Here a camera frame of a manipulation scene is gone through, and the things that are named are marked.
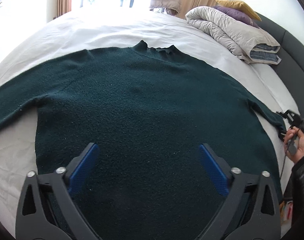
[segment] white bed sheet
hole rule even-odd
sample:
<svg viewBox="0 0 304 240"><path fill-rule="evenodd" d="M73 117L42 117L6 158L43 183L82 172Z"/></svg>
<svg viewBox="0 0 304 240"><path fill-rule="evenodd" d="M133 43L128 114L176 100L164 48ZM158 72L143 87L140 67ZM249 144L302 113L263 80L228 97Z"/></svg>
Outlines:
<svg viewBox="0 0 304 240"><path fill-rule="evenodd" d="M82 49L134 46L140 40L155 48L174 44L180 51L219 68L238 80L274 112L281 111L288 102L288 98L284 98L281 107L275 100L273 91L267 88L264 78L260 78L251 65L243 63L210 36L188 25L185 20L132 8L105 11L96 7L81 8L53 20L1 62L0 86L23 71L52 58ZM281 167L284 150L277 131L264 118L259 115L258 118L273 143ZM30 170L36 171L36 126L37 112L36 109L31 109L0 131L0 221L13 236L16 208L25 175ZM281 179L283 191L292 165L289 160L286 161Z"/></svg>

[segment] bed frame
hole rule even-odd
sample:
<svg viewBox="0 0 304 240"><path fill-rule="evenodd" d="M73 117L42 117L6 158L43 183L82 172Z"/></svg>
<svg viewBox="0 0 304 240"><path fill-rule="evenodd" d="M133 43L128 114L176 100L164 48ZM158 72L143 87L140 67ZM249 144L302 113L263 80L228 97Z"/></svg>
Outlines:
<svg viewBox="0 0 304 240"><path fill-rule="evenodd" d="M278 65L271 65L283 81L304 118L304 45L291 33L275 22L259 14L262 21L256 21L260 28L270 33L280 44L277 55L281 58Z"/></svg>

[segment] bed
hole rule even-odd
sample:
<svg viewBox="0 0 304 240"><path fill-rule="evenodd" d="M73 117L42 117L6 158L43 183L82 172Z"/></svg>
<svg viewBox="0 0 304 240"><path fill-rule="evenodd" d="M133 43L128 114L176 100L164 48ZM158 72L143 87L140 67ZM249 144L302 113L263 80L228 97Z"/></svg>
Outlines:
<svg viewBox="0 0 304 240"><path fill-rule="evenodd" d="M282 46L282 62L274 70L265 64L242 62L210 36L176 17L132 8L80 8L51 21L15 48L0 64L0 86L49 59L82 49L129 47L144 40L154 48L174 44L180 51L232 76L271 111L291 109L304 117L304 47L287 31L261 17L263 21L258 24ZM277 130L257 116L273 143L281 171L284 150ZM36 127L37 112L31 109L0 131L0 221L13 236L24 178L28 171L37 171ZM283 192L292 166L286 159Z"/></svg>

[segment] folded comforter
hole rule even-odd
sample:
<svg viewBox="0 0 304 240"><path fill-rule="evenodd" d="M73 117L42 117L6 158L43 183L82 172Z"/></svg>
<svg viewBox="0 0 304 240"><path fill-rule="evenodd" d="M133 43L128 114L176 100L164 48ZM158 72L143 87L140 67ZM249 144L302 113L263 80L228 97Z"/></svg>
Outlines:
<svg viewBox="0 0 304 240"><path fill-rule="evenodd" d="M255 28L208 6L185 15L188 24L205 32L246 63L278 64L280 44L265 30Z"/></svg>

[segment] finger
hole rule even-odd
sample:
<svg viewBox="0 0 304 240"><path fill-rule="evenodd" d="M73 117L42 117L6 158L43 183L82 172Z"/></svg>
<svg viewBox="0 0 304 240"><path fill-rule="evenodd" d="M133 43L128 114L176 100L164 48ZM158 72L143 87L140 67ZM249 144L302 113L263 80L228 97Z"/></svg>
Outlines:
<svg viewBox="0 0 304 240"><path fill-rule="evenodd" d="M295 130L289 128L289 129L287 130L286 134L285 134L285 137L286 137L286 136L289 136L290 134L295 134Z"/></svg>
<svg viewBox="0 0 304 240"><path fill-rule="evenodd" d="M298 135L299 138L304 137L304 133L302 132L301 129L299 129L299 128L297 128L297 127L294 126L293 130L295 130L295 132L297 133L297 135Z"/></svg>
<svg viewBox="0 0 304 240"><path fill-rule="evenodd" d="M294 133L286 133L285 137L284 137L284 144L286 145L288 143L289 140L291 140L294 136Z"/></svg>

